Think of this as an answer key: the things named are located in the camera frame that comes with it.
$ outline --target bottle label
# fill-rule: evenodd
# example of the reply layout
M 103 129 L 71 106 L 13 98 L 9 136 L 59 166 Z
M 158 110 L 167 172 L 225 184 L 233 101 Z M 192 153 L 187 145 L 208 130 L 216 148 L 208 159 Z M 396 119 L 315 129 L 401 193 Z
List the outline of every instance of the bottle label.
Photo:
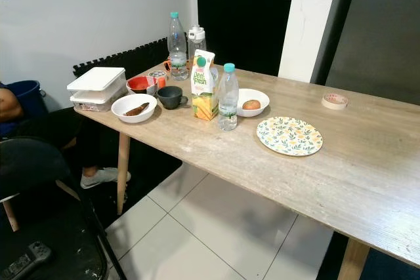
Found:
M 228 117 L 229 119 L 231 119 L 232 118 L 232 116 L 236 116 L 236 114 L 237 114 L 237 112 L 235 111 L 235 112 L 233 112 L 233 111 L 222 111 L 220 108 L 219 108 L 219 115 L 220 116 L 223 116 L 223 117 Z
M 178 56 L 171 56 L 171 67 L 172 68 L 184 68 L 186 67 L 186 55 L 178 54 Z
M 201 72 L 194 72 L 194 76 L 193 76 L 193 81 L 194 81 L 194 85 L 206 85 L 207 84 L 207 80 L 205 79 L 204 73 Z

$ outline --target person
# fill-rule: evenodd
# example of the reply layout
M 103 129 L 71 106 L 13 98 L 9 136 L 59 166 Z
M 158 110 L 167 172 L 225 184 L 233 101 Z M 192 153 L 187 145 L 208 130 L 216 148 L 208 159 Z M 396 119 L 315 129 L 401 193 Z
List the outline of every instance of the person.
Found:
M 96 122 L 76 113 L 73 108 L 27 119 L 17 97 L 0 82 L 0 137 L 27 136 L 49 142 L 60 150 L 76 146 L 83 167 L 80 186 L 91 188 L 117 181 L 118 170 L 99 168 L 99 133 Z

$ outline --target white bowl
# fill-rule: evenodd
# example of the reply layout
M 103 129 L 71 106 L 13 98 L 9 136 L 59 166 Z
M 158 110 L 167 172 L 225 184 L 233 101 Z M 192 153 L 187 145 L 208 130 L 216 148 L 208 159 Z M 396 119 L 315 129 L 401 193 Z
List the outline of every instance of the white bowl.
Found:
M 249 100 L 257 100 L 260 102 L 261 107 L 257 110 L 243 110 L 243 103 Z M 257 116 L 269 105 L 270 99 L 265 93 L 253 89 L 239 89 L 238 108 L 237 112 L 242 117 Z
M 135 116 L 124 116 L 124 113 L 127 113 L 133 108 L 137 108 L 147 102 L 149 103 L 148 107 L 140 114 Z M 149 94 L 130 94 L 116 100 L 112 104 L 111 110 L 115 116 L 126 123 L 139 123 L 149 119 L 153 115 L 157 104 L 158 101 L 155 97 Z

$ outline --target white panel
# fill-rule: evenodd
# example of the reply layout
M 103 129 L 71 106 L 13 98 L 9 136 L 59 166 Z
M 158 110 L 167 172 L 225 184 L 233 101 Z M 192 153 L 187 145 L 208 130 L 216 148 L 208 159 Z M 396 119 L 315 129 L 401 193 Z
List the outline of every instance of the white panel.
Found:
M 309 82 L 332 0 L 291 0 L 278 76 Z
M 54 110 L 70 105 L 72 66 L 161 39 L 169 13 L 187 29 L 196 0 L 0 0 L 0 79 L 36 79 Z

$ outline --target floral plate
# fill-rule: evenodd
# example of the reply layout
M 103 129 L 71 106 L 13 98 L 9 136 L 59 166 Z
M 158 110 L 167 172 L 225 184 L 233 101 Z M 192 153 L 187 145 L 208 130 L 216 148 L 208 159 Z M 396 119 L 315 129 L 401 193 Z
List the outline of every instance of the floral plate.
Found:
M 305 156 L 322 147 L 319 131 L 306 121 L 291 117 L 271 117 L 257 126 L 259 140 L 278 153 Z

